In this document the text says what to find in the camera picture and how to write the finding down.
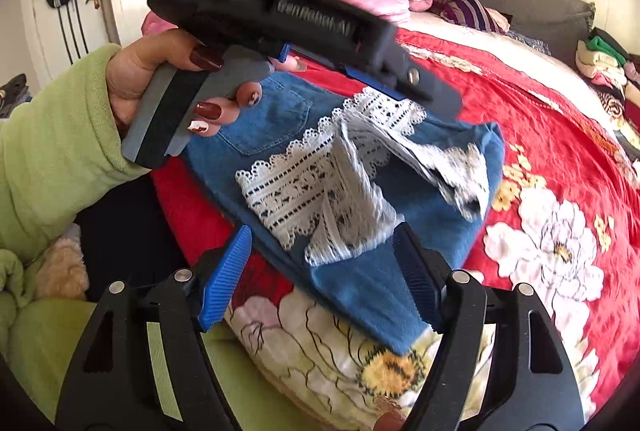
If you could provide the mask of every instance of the floral blanket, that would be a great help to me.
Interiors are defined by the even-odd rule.
[[[486,227],[465,268],[484,284],[532,284],[574,365],[586,416],[615,390],[640,347],[640,197],[615,142],[557,92],[494,56],[425,34],[399,40],[461,90],[462,120],[497,121],[509,144]],[[350,96],[362,85],[309,63],[305,78]],[[154,173],[191,263],[232,230],[184,164]],[[398,357],[252,254],[225,316],[268,379],[337,429],[370,429],[390,406],[410,411],[440,341],[425,332]],[[482,401],[494,328],[485,327],[465,417]]]

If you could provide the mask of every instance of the green cloth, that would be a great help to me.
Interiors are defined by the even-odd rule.
[[[617,59],[620,66],[626,63],[626,59],[617,50],[613,49],[609,43],[604,41],[600,36],[595,36],[588,40],[587,48],[593,52],[604,52]]]
[[[49,419],[94,305],[33,301],[36,258],[77,212],[146,172],[122,157],[107,97],[105,70],[119,49],[89,54],[0,122],[0,352]],[[267,383],[226,325],[204,337],[245,431],[319,429]],[[162,406],[177,417],[157,327],[150,329],[150,348]]]

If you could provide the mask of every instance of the metal screw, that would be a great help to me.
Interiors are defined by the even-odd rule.
[[[455,271],[451,277],[456,283],[469,283],[469,275],[464,270]]]
[[[420,82],[420,72],[418,72],[417,68],[409,68],[406,76],[412,86],[417,86],[418,82]]]
[[[119,294],[124,290],[124,282],[123,281],[114,281],[109,286],[109,292],[112,294]]]
[[[518,285],[518,290],[520,291],[521,294],[524,294],[525,296],[533,296],[533,287],[530,286],[529,283],[520,283]]]
[[[179,281],[180,283],[184,283],[185,281],[189,281],[193,277],[193,272],[188,268],[181,268],[174,274],[174,280]]]

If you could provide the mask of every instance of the yellow flower center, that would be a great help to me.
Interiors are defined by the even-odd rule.
[[[424,366],[415,351],[398,357],[388,350],[377,350],[369,356],[359,375],[365,392],[399,398],[403,393],[417,389],[424,380]]]
[[[554,247],[554,254],[560,256],[562,258],[562,261],[564,261],[565,263],[569,263],[574,258],[574,255],[571,253],[571,251],[569,251],[569,249],[567,249],[565,245],[562,245],[560,243],[556,243],[556,246]]]

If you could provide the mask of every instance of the denim fabric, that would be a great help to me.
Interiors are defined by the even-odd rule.
[[[393,255],[391,241],[355,259],[311,267],[304,260],[309,238],[299,236],[284,251],[247,206],[235,180],[236,170],[250,169],[256,160],[285,153],[288,143],[316,128],[319,119],[341,107],[344,98],[293,75],[276,72],[262,82],[262,100],[243,112],[217,137],[193,137],[184,156],[214,203],[237,223],[254,232],[254,247],[263,257],[311,297],[348,319],[373,340],[395,353],[406,353],[425,329]],[[490,198],[502,176],[504,143],[495,123],[472,126],[443,122],[432,116],[415,126],[410,138],[442,149],[466,148],[474,142],[484,154]],[[374,180],[385,199],[403,214],[425,247],[440,251],[452,268],[460,268],[482,228],[447,204],[438,190],[406,164],[392,157]]]

